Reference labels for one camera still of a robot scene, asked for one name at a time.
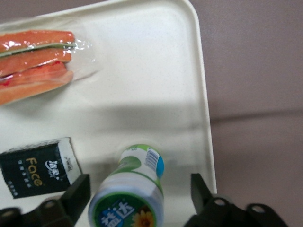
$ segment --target sunflower image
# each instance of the sunflower image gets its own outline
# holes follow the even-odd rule
[[[154,227],[153,217],[150,211],[141,210],[140,213],[133,215],[132,227]]]

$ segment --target screw hole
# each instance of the screw hole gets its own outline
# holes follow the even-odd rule
[[[14,211],[8,210],[8,211],[4,212],[1,216],[4,217],[4,218],[7,218],[7,217],[9,217],[13,214],[14,214]]]
[[[223,200],[221,200],[221,199],[216,199],[214,202],[218,206],[225,206],[225,202]]]
[[[253,211],[257,212],[257,213],[260,213],[260,214],[264,214],[265,213],[265,210],[261,207],[261,206],[253,206],[252,207]]]
[[[55,202],[54,201],[48,201],[45,205],[44,205],[44,208],[48,209],[48,208],[51,208],[55,205]]]

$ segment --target barcode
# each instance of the barcode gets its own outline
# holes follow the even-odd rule
[[[149,168],[151,168],[153,171],[156,172],[159,157],[160,157],[160,155],[157,152],[155,152],[151,149],[148,149],[146,159],[145,159],[145,164]]]

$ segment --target face logo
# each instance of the face logo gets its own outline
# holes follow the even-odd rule
[[[37,159],[35,159],[34,157],[28,158],[26,159],[26,161],[30,162],[30,166],[28,167],[28,171],[31,174],[31,178],[34,181],[34,185],[36,186],[41,186],[42,180],[40,179],[39,174],[37,174],[37,167],[35,166],[35,164],[37,164]]]

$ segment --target pink surface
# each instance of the pink surface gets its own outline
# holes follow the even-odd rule
[[[97,0],[2,0],[0,19]],[[204,51],[218,192],[302,226],[303,1],[191,0]]]

